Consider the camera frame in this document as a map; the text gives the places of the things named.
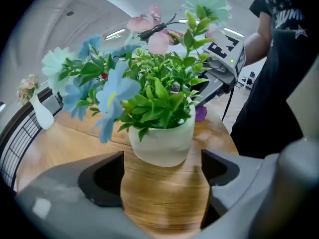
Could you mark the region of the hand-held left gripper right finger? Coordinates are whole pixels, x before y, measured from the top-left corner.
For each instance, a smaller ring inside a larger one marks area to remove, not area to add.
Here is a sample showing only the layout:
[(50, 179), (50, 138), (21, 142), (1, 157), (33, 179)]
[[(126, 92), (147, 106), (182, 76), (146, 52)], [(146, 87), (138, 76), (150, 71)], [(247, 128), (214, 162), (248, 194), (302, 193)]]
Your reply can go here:
[(201, 170), (210, 187), (209, 206), (220, 217), (199, 238), (261, 239), (280, 230), (282, 222), (270, 199), (278, 157), (201, 151)]

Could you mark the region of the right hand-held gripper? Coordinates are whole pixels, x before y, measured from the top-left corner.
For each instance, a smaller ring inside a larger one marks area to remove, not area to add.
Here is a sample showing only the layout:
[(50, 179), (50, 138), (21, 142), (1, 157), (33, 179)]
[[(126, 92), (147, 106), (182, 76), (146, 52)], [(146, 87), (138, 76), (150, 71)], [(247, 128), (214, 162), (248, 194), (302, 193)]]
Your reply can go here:
[(229, 93), (237, 83), (242, 68), (246, 63), (244, 42), (241, 39), (212, 32), (213, 41), (202, 46), (203, 53), (209, 54), (207, 64), (210, 71), (203, 72), (199, 78), (206, 82), (195, 85), (200, 97), (196, 97), (198, 108), (220, 93)]

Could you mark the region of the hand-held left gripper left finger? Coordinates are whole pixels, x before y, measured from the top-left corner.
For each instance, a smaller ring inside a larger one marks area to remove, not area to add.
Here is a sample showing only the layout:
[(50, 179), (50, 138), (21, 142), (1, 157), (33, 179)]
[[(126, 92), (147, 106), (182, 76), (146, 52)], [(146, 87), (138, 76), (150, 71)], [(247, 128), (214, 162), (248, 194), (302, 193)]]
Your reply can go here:
[(124, 153), (52, 167), (16, 196), (28, 219), (49, 239), (142, 239), (120, 196)]

